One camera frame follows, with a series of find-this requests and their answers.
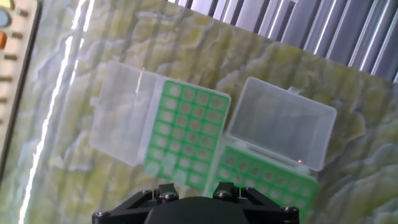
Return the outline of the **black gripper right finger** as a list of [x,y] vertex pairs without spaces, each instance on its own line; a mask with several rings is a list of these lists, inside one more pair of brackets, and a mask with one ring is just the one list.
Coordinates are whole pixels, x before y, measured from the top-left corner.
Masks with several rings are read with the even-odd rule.
[[239,188],[232,182],[220,182],[213,199],[237,205],[248,223],[299,224],[297,207],[279,205],[253,187]]

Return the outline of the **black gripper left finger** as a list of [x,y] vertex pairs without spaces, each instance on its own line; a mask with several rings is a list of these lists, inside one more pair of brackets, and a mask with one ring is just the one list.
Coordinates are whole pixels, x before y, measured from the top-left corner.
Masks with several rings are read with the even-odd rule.
[[112,210],[92,214],[92,224],[143,224],[158,205],[179,199],[174,184],[162,184],[154,190],[140,190]]

